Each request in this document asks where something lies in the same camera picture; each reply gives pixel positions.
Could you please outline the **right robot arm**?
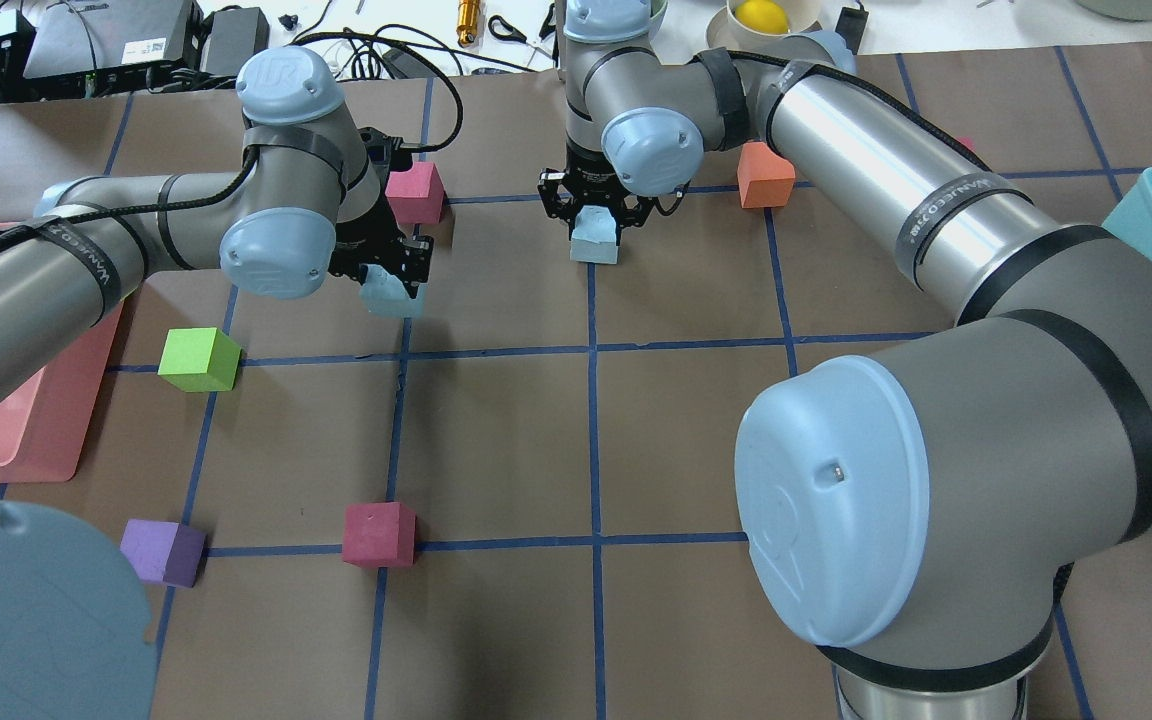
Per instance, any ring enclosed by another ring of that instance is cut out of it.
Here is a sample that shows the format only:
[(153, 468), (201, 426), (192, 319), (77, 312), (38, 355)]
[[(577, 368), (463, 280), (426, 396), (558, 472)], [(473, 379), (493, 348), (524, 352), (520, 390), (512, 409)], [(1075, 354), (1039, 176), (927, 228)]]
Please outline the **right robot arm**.
[(657, 199), (764, 141), (954, 319), (751, 402), (733, 478), (765, 597), (849, 719), (1024, 719), (1060, 571), (1152, 532), (1152, 262), (1036, 209), (836, 33), (664, 65), (650, 17), (558, 3), (576, 168)]

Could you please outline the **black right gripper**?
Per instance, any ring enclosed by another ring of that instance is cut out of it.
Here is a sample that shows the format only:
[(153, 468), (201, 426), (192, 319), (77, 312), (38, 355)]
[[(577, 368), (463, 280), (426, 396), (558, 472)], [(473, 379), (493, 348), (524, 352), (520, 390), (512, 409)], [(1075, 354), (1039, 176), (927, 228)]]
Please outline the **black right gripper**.
[(564, 150), (564, 168), (543, 169), (538, 194), (545, 213), (567, 223), (568, 237), (582, 237), (588, 219), (585, 206), (589, 205), (611, 210), (617, 223), (617, 241), (622, 240), (626, 229), (646, 222), (657, 209), (654, 197), (627, 190), (602, 152), (585, 149), (575, 141), (567, 141)]

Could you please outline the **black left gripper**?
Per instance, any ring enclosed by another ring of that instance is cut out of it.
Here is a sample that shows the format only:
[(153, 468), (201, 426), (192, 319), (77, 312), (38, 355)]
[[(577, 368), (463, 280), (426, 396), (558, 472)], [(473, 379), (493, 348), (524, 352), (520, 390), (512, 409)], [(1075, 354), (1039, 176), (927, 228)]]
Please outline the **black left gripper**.
[(364, 179), (379, 181), (379, 195), (361, 215), (335, 223), (335, 247), (329, 258), (332, 275), (348, 276), (358, 286), (372, 281), (372, 265), (382, 266), (406, 285), (411, 301), (424, 301), (429, 295), (429, 270), (433, 259), (433, 241), (420, 234), (408, 237), (387, 200), (387, 181), (393, 170), (412, 167), (411, 149), (401, 137), (376, 128), (358, 129), (367, 152), (367, 173)]

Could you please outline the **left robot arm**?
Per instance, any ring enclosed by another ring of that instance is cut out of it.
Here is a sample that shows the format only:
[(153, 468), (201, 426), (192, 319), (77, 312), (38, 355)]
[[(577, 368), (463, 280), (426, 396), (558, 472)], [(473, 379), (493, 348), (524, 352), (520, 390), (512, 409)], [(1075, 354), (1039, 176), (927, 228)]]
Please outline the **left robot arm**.
[(247, 60), (237, 172), (76, 179), (0, 229), (0, 402), (151, 275), (220, 270), (238, 290), (302, 300), (329, 276), (419, 300), (433, 242), (397, 227), (397, 138), (358, 128), (325, 60)]

